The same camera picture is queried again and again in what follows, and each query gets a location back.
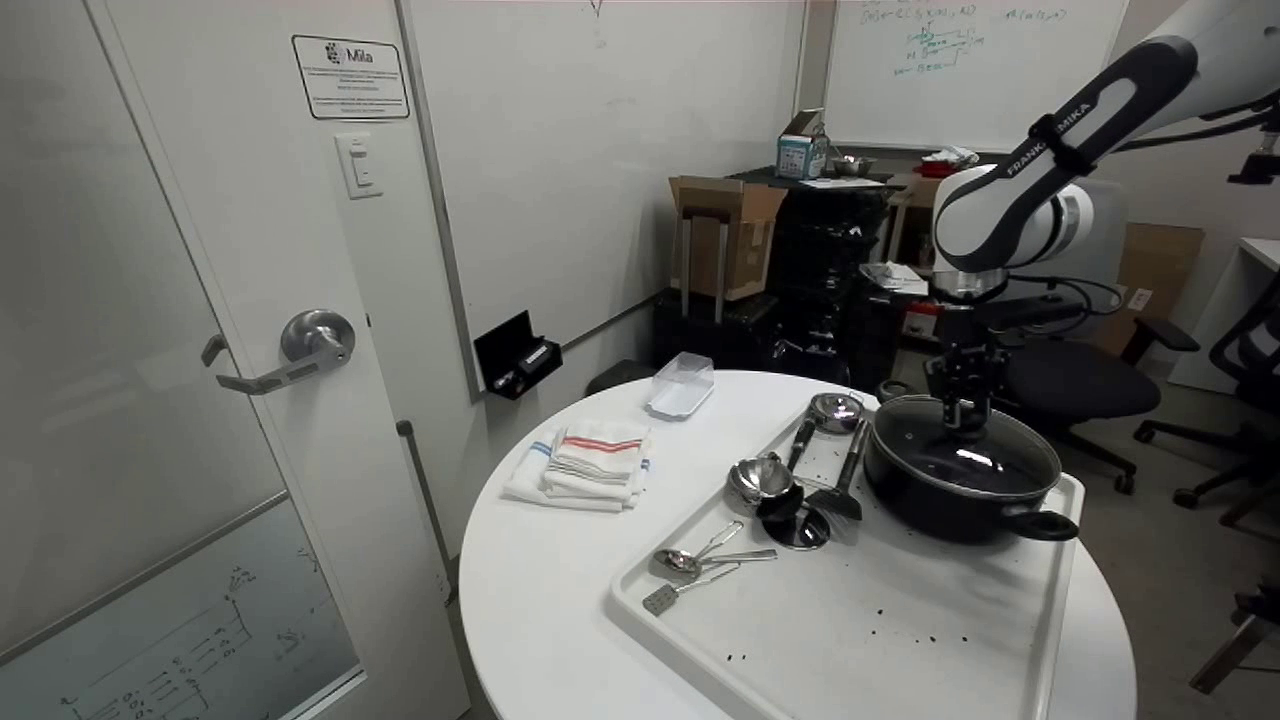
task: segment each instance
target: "door handle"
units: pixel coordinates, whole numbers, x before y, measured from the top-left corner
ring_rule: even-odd
[[[280,351],[291,360],[288,365],[252,379],[218,375],[218,384],[244,395],[266,395],[346,365],[355,350],[356,331],[346,318],[333,310],[307,310],[294,315],[280,333]]]

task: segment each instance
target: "plastic container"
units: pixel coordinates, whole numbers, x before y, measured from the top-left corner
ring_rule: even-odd
[[[660,418],[684,420],[701,406],[714,387],[712,359],[681,352],[653,377],[645,410]]]

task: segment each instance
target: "chair wheel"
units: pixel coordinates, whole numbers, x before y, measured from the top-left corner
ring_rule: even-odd
[[[1196,510],[1196,506],[1199,505],[1199,496],[1196,495],[1194,491],[1185,488],[1174,491],[1174,505],[1188,510]]]

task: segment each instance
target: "white tray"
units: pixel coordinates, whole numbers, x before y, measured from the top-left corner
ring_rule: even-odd
[[[786,457],[797,421],[764,450]],[[814,433],[796,474],[833,482],[847,447]],[[948,543],[881,509],[860,466],[850,491],[864,518],[832,519],[827,546],[780,547],[660,618],[640,602],[667,580],[649,553],[634,559],[613,578],[609,618],[736,720],[1042,720],[1076,541]],[[1083,503],[1065,474],[1044,501],[1075,520]],[[695,552],[735,519],[748,527],[719,552],[778,547],[746,512],[718,488],[653,548]]]

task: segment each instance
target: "wall sign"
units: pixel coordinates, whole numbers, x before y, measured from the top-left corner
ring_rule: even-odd
[[[385,42],[293,36],[302,87],[317,120],[408,117],[399,49]]]

